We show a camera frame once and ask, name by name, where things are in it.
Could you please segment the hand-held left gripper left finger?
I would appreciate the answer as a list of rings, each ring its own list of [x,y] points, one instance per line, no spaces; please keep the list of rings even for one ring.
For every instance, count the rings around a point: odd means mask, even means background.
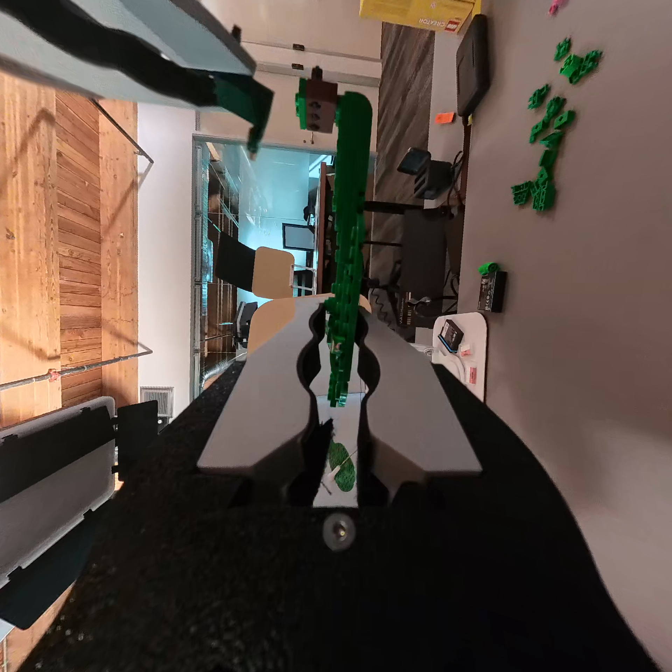
[[[320,372],[324,299],[292,300],[279,332],[249,352],[197,461],[243,480],[242,501],[313,505],[333,436],[310,383]]]

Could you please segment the dark green brick piece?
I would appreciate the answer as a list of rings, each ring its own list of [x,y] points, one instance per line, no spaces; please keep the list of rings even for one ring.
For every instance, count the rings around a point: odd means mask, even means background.
[[[248,75],[214,72],[212,79],[215,106],[250,123],[247,149],[255,158],[271,116],[273,90]]]

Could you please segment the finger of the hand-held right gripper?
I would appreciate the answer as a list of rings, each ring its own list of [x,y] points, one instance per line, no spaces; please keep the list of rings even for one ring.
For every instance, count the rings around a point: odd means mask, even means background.
[[[199,1],[75,1],[96,22],[140,38],[164,61],[203,72],[254,76],[257,64]]]
[[[140,38],[119,29],[109,29],[96,22],[82,10],[77,9],[76,18],[86,22],[85,29],[78,31],[76,39],[68,39],[66,46],[59,46],[48,40],[38,29],[32,28],[14,14],[5,9],[6,1],[1,2],[1,70],[21,79],[53,86],[96,99],[119,99],[129,102],[171,105],[196,109],[197,104],[178,96],[169,95],[135,80],[121,70],[118,60],[111,65],[93,63],[76,55],[72,44],[84,41],[87,45],[98,46],[96,27],[100,26],[106,34],[120,31],[140,41],[141,46],[164,61],[159,52]]]

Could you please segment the dark monitor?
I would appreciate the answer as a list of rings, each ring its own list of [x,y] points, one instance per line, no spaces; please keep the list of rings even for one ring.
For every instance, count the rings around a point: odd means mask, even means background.
[[[307,224],[282,223],[282,247],[295,251],[315,250],[315,227]]]

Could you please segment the black battery charger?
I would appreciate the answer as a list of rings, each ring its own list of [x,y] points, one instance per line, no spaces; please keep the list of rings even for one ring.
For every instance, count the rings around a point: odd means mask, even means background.
[[[481,313],[503,312],[508,273],[497,270],[481,277],[477,310]]]

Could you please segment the green brick leaf assembly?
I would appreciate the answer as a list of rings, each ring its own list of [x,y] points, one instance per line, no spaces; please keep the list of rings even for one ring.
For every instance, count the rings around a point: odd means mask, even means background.
[[[373,112],[365,95],[339,94],[337,84],[325,80],[322,68],[314,66],[310,78],[300,79],[296,114],[302,130],[331,133],[333,126],[338,129],[332,194],[335,280],[324,308],[329,317],[326,338],[331,366],[327,398],[332,407],[343,407],[348,399],[364,270],[364,205]]]

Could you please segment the black printed card box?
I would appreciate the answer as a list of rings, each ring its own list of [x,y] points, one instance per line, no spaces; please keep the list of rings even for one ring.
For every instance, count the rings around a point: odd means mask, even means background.
[[[399,327],[419,326],[430,318],[432,299],[428,296],[414,297],[411,292],[401,291],[397,297],[396,321]]]

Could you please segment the grey desk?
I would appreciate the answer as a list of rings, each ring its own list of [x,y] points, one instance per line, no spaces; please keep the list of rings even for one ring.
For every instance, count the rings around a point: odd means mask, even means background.
[[[671,2],[483,1],[492,83],[471,128],[459,310],[476,268],[508,272],[489,316],[485,398],[573,510],[611,596],[671,670]],[[577,86],[557,43],[603,51]],[[517,207],[531,180],[534,89],[575,125],[548,212]]]

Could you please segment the silver ventilation duct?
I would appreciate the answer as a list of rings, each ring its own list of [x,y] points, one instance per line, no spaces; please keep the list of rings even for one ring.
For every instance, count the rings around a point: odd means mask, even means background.
[[[244,353],[243,355],[233,357],[232,359],[226,359],[218,363],[215,363],[209,367],[206,367],[199,379],[200,391],[201,392],[205,391],[210,385],[213,384],[213,382],[219,376],[225,373],[232,365],[242,364],[245,362],[246,359],[247,355]]]

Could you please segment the black flat device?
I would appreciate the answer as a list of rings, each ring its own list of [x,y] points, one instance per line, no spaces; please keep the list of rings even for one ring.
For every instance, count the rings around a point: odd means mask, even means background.
[[[489,30],[486,15],[472,19],[456,54],[457,113],[471,116],[491,85]]]

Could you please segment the hanging metal rod frame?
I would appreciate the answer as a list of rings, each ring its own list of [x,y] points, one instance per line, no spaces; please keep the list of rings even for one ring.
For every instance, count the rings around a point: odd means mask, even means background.
[[[131,137],[131,135],[116,121],[114,117],[110,115],[110,113],[102,107],[102,105],[93,97],[89,97],[88,100],[93,104],[93,106],[101,113],[105,119],[107,119],[108,122],[111,123],[111,125],[119,131],[119,133],[122,134],[122,137],[125,138],[131,146],[134,147],[136,154],[138,156],[141,156],[147,160],[149,165],[154,165],[154,160],[153,158],[147,154],[147,152],[138,144],[138,142]]]

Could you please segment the yellow cardboard box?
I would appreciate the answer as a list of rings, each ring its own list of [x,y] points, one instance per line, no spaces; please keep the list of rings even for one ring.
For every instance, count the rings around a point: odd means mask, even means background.
[[[482,1],[360,1],[361,18],[457,34],[480,12]]]

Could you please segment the white tray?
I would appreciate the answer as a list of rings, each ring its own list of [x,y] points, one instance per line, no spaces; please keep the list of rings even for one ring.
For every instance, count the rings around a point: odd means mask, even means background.
[[[471,344],[472,356],[460,357],[459,351],[449,353],[438,340],[438,332],[446,319],[453,320],[464,332],[462,343]],[[485,384],[487,371],[488,328],[481,313],[462,313],[441,316],[436,319],[432,333],[432,364],[441,365],[455,378],[462,382],[480,401],[485,401]],[[468,368],[474,365],[478,370],[478,382],[471,385],[467,381]]]

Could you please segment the small wooden board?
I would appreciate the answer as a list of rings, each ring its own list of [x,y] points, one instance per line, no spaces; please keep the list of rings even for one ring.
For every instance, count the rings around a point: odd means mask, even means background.
[[[292,298],[295,258],[289,251],[259,247],[255,250],[251,292],[268,300]]]

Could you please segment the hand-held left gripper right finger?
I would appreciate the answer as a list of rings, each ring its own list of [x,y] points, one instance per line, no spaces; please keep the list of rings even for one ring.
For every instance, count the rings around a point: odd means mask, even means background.
[[[363,308],[358,374],[358,503],[388,505],[408,483],[475,476],[483,467],[430,357]]]

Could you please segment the brown wooden partition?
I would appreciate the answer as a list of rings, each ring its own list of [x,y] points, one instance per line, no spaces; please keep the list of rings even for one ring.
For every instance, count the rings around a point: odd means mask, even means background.
[[[316,197],[316,293],[331,290],[335,277],[335,215],[333,211],[333,168],[325,162],[320,164]]]

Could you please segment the instruction booklet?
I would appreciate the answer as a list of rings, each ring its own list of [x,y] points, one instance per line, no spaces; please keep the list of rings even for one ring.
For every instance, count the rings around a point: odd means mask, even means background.
[[[319,420],[332,422],[332,435],[314,508],[357,508],[357,436],[363,396],[349,394],[344,406],[334,407],[327,397],[317,399]]]

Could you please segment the white vent grille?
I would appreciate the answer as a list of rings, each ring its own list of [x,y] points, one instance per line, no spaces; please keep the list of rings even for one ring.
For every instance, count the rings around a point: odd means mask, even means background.
[[[169,421],[174,417],[174,390],[172,386],[141,386],[139,399],[143,403],[155,401],[157,415]]]

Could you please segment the pile of green bricks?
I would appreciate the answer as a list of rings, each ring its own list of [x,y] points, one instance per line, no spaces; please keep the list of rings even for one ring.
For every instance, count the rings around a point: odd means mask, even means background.
[[[569,86],[577,86],[590,77],[602,58],[603,51],[600,49],[577,52],[571,36],[559,41],[553,54],[559,77]],[[527,109],[536,114],[527,141],[529,145],[540,148],[540,156],[534,178],[511,186],[511,197],[515,206],[530,205],[535,212],[543,213],[555,206],[556,163],[565,136],[575,125],[577,112],[568,106],[566,96],[552,95],[552,84],[549,82],[533,90]]]

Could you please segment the grey light panel black flaps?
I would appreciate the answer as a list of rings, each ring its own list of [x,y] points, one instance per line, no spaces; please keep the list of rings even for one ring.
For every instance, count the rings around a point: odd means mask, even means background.
[[[156,438],[155,401],[97,397],[1,430],[1,638],[80,575],[115,491]]]

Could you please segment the metal sprinkler pipe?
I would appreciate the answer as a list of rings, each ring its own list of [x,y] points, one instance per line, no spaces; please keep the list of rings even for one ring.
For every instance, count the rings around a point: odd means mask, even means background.
[[[38,382],[56,382],[62,379],[63,377],[73,376],[77,374],[82,374],[88,371],[96,370],[98,368],[103,368],[108,365],[120,364],[128,362],[133,359],[137,359],[143,356],[149,356],[153,354],[153,350],[149,348],[144,348],[142,351],[138,351],[129,355],[114,357],[112,359],[105,359],[99,362],[94,362],[91,364],[84,364],[75,367],[66,367],[60,370],[51,368],[46,374],[32,376],[29,378],[23,378],[19,380],[14,380],[10,382],[4,382],[1,384],[1,392],[11,391],[13,389],[18,389],[23,386],[35,384]]]

